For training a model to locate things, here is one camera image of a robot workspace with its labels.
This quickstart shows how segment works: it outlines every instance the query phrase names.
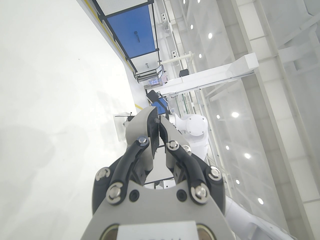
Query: black frame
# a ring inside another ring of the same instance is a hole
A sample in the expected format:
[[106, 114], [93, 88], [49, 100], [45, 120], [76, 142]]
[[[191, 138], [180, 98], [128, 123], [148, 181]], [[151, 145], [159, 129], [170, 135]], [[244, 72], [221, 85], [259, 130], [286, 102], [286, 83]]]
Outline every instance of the black frame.
[[[131, 59], [133, 59], [133, 58], [141, 57], [141, 56], [144, 56], [144, 55], [147, 55], [147, 54], [150, 54], [150, 53], [154, 53], [154, 52], [158, 52], [158, 59], [159, 59], [159, 65], [160, 65], [160, 54], [159, 54], [159, 46], [158, 46], [158, 37], [157, 37], [155, 13], [154, 13], [154, 8], [153, 8], [154, 0], [147, 0], [147, 1], [144, 2], [144, 3], [135, 5], [135, 6], [133, 6], [133, 7], [130, 7], [130, 8], [127, 8], [127, 9], [124, 9], [124, 10], [121, 10], [121, 11], [118, 11], [118, 12], [115, 12], [115, 13], [112, 13], [112, 14], [109, 14], [109, 15], [105, 15], [105, 14], [103, 13], [103, 11], [102, 11], [100, 5], [98, 4], [97, 0], [91, 0], [91, 1], [93, 2], [94, 6], [96, 7], [97, 15], [98, 15], [99, 20], [101, 21], [101, 23], [103, 23], [103, 21], [105, 22], [106, 26], [109, 28], [110, 32], [111, 32], [112, 35], [113, 35], [113, 40], [118, 43], [119, 47], [121, 48], [121, 50], [122, 50], [123, 53], [124, 53], [124, 56], [125, 56], [126, 61], [129, 61], [130, 65], [131, 65], [132, 68], [134, 69], [133, 75], [134, 75], [135, 77], [136, 77], [138, 71], [137, 71], [136, 67], [134, 66], [134, 64], [132, 63], [132, 61], [131, 61]], [[109, 21], [108, 21], [108, 18], [109, 18], [109, 17], [112, 17], [112, 16], [115, 16], [115, 15], [119, 15], [119, 14], [128, 12], [128, 11], [131, 11], [131, 10], [134, 10], [134, 9], [136, 9], [136, 8], [139, 8], [139, 7], [146, 6], [146, 5], [151, 5], [151, 8], [152, 8], [153, 24], [154, 24], [154, 33], [155, 33], [155, 41], [156, 41], [156, 44], [157, 44], [157, 48], [156, 48], [154, 51], [151, 51], [151, 52], [148, 52], [148, 53], [145, 53], [145, 54], [141, 54], [141, 55], [134, 56], [134, 57], [129, 57], [129, 56], [128, 56], [128, 53], [125, 51], [125, 49], [124, 49], [123, 45], [121, 44], [119, 38], [117, 37], [116, 33], [114, 32], [113, 28], [111, 27], [111, 25], [110, 25], [110, 23], [109, 23]]]

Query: white floor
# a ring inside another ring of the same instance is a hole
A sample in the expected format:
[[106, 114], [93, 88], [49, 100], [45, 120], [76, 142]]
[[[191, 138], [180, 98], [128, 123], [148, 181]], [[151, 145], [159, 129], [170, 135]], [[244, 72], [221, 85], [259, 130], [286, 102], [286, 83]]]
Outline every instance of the white floor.
[[96, 171], [135, 112], [123, 63], [76, 0], [0, 1], [0, 239], [80, 239]]

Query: blue panel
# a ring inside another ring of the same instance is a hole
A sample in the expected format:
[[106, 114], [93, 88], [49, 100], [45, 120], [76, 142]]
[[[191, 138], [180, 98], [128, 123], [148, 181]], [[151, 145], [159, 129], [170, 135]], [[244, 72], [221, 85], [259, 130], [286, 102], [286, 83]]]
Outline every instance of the blue panel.
[[[159, 98], [159, 101], [164, 104], [164, 107], [168, 109], [167, 103], [163, 98]], [[158, 114], [163, 115], [166, 113], [166, 110], [158, 103], [157, 101], [153, 102], [151, 106], [155, 106], [158, 108]]]
[[155, 50], [148, 5], [109, 17], [108, 21], [130, 58]]

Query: ceiling light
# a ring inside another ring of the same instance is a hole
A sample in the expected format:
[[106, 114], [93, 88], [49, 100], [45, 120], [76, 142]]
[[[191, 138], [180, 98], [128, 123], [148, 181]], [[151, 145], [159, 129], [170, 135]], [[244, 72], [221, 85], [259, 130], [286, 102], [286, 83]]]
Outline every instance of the ceiling light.
[[233, 113], [231, 114], [231, 116], [234, 117], [234, 118], [237, 118], [237, 117], [239, 116], [239, 113], [233, 112]]

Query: black screw hole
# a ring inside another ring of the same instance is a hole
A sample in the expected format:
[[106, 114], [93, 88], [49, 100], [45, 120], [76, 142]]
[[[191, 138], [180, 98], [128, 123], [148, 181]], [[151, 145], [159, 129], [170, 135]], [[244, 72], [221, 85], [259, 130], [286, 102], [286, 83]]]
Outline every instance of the black screw hole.
[[129, 200], [130, 200], [131, 202], [135, 202], [135, 201], [137, 201], [137, 200], [139, 199], [139, 196], [140, 196], [139, 191], [137, 191], [136, 189], [134, 189], [134, 190], [131, 191], [130, 194], [129, 194]]
[[187, 193], [180, 189], [179, 191], [177, 191], [177, 199], [181, 202], [185, 202], [187, 200]]

